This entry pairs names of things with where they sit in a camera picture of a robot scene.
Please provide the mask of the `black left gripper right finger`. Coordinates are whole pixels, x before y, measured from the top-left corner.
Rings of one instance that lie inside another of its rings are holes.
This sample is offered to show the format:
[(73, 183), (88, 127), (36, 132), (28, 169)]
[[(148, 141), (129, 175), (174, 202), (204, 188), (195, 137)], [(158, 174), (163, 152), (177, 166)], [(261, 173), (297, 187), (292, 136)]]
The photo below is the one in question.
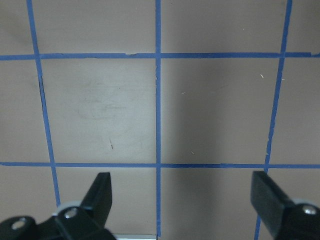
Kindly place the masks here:
[(290, 198), (264, 171), (252, 173), (250, 202), (274, 240), (320, 238), (320, 208)]

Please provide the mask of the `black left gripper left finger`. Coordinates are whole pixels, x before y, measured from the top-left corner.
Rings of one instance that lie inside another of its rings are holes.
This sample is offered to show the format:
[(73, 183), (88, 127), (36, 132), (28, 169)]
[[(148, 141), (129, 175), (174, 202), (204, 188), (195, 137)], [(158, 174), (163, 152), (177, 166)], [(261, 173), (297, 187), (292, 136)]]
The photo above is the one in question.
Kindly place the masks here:
[(100, 172), (79, 204), (57, 212), (55, 224), (65, 240), (113, 240), (105, 228), (111, 207), (111, 174)]

